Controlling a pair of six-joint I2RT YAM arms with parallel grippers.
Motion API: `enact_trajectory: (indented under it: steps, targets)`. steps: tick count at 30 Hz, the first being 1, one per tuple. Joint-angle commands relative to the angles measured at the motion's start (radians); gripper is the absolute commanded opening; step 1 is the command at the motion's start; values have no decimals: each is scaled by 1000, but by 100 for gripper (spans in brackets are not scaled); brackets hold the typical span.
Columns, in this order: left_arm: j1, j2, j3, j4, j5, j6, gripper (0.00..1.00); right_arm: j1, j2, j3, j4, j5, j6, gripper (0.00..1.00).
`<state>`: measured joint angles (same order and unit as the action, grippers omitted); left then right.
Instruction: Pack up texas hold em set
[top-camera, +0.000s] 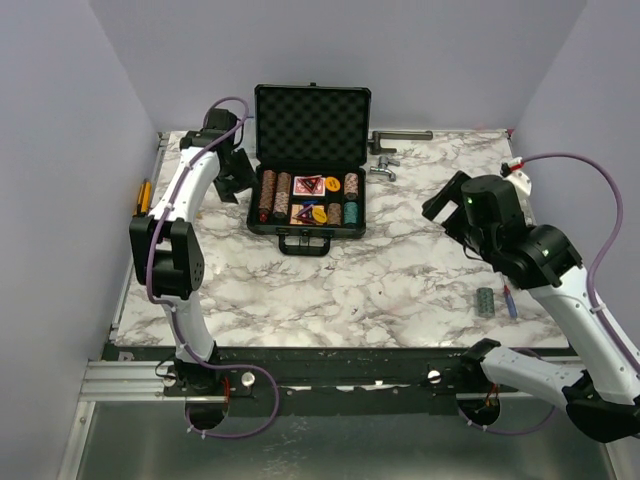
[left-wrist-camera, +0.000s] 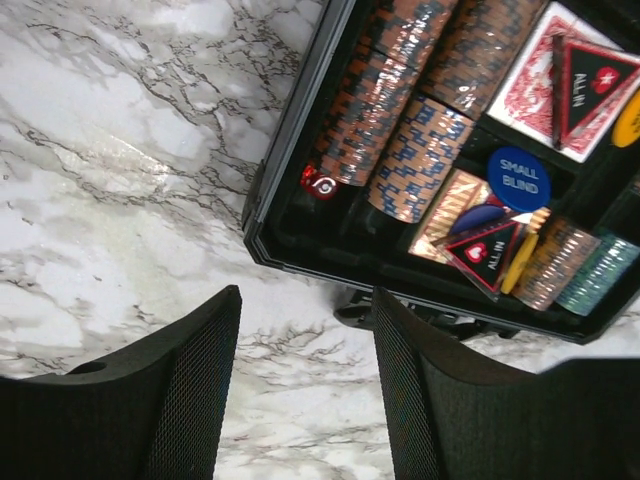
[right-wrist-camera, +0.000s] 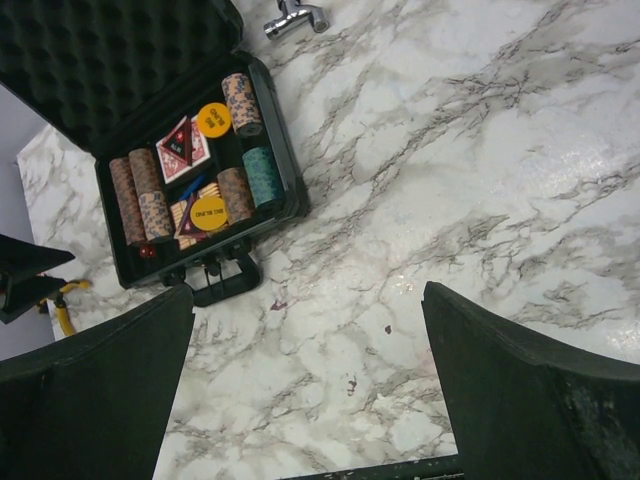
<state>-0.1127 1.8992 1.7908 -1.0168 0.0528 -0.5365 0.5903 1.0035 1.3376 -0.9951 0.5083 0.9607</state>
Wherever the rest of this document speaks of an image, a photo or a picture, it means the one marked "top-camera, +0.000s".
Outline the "black poker set case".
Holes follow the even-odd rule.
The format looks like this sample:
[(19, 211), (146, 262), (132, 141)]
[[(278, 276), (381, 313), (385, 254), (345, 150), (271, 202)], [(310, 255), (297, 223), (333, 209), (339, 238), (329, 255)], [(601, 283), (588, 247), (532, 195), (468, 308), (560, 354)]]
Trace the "black poker set case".
[[(256, 175), (258, 183), (251, 193), (247, 215), (249, 230), (257, 235), (273, 235), (284, 255), (322, 257), (334, 240), (356, 240), (366, 231), (367, 136), (371, 92), (366, 87), (323, 87), (259, 84), (254, 89)], [(265, 223), (259, 220), (258, 204), (265, 170), (291, 174), (289, 208), (285, 218), (277, 219), (273, 209)], [(360, 209), (356, 227), (343, 225), (344, 177), (359, 176)], [(336, 177), (339, 193), (322, 197), (294, 196), (295, 176)], [(315, 200), (325, 212), (330, 203), (342, 205), (342, 225), (291, 225), (291, 206)]]

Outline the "black red triangle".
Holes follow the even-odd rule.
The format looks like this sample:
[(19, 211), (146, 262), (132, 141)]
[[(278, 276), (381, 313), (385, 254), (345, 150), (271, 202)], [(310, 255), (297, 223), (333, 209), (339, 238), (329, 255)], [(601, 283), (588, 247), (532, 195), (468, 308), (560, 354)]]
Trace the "black red triangle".
[(312, 217), (312, 211), (314, 209), (314, 205), (304, 206), (304, 205), (294, 205), (292, 207), (292, 223), (302, 223), (302, 224), (314, 224), (315, 221)]

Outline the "brown red chip stack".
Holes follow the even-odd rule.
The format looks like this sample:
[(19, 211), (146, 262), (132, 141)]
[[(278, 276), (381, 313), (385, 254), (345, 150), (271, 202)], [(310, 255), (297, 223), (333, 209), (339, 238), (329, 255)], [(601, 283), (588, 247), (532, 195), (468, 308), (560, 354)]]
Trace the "brown red chip stack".
[(328, 226), (340, 227), (342, 225), (342, 205), (340, 203), (330, 203), (326, 213)]

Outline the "yellow round button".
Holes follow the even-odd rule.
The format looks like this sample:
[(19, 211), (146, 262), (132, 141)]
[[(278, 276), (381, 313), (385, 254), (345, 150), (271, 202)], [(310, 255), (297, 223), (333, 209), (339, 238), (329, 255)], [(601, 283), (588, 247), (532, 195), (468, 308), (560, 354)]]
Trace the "yellow round button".
[(322, 209), (313, 209), (312, 217), (318, 224), (325, 224), (327, 222), (327, 215)]

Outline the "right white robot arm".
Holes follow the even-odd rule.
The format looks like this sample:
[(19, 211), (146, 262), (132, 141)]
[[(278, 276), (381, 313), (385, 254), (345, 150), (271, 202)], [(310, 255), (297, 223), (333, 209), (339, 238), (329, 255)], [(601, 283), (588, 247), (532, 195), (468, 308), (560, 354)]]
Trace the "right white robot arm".
[(516, 186), (497, 175), (456, 172), (424, 202), (429, 220), (447, 203), (447, 236), (526, 291), (551, 316), (582, 360), (562, 368), (483, 339), (461, 357), (460, 379), (480, 392), (491, 384), (533, 395), (566, 412), (589, 438), (609, 443), (639, 432), (639, 350), (597, 305), (588, 270), (569, 238), (551, 225), (529, 225)]

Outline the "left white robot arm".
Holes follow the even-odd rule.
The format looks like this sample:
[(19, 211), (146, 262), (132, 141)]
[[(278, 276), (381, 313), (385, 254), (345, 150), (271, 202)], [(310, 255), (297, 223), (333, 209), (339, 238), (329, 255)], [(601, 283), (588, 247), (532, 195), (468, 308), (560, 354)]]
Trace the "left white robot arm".
[(213, 187), (223, 203), (257, 185), (248, 155), (240, 147), (247, 116), (218, 103), (205, 114), (200, 129), (179, 144), (176, 171), (157, 204), (129, 225), (134, 270), (151, 303), (163, 308), (175, 341), (176, 358), (193, 364), (187, 382), (201, 395), (214, 393), (222, 380), (212, 364), (215, 340), (202, 314), (198, 290), (205, 258), (194, 222)]

